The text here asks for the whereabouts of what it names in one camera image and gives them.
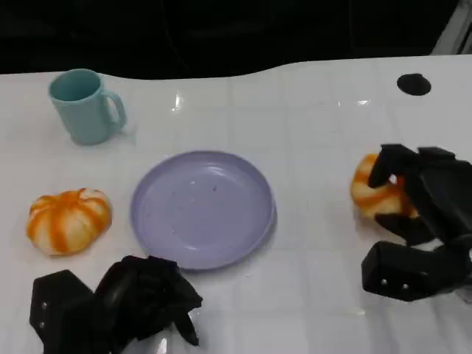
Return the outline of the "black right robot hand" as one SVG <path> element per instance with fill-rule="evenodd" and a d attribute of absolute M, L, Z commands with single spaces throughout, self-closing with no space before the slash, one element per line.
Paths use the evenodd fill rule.
<path fill-rule="evenodd" d="M 449 243 L 471 233 L 471 163 L 441 147 L 384 144 L 369 174 L 368 186 L 384 187 L 397 178 L 407 211 L 377 212 L 374 220 L 400 236 L 407 246 L 438 239 Z"/>

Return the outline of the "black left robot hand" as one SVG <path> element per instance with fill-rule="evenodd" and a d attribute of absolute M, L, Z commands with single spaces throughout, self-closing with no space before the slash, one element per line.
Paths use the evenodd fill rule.
<path fill-rule="evenodd" d="M 188 344 L 199 345 L 190 311 L 201 307 L 203 298 L 174 261 L 123 257 L 100 280 L 94 299 L 100 306 L 110 353 L 122 353 L 132 341 L 142 341 L 171 325 Z"/>

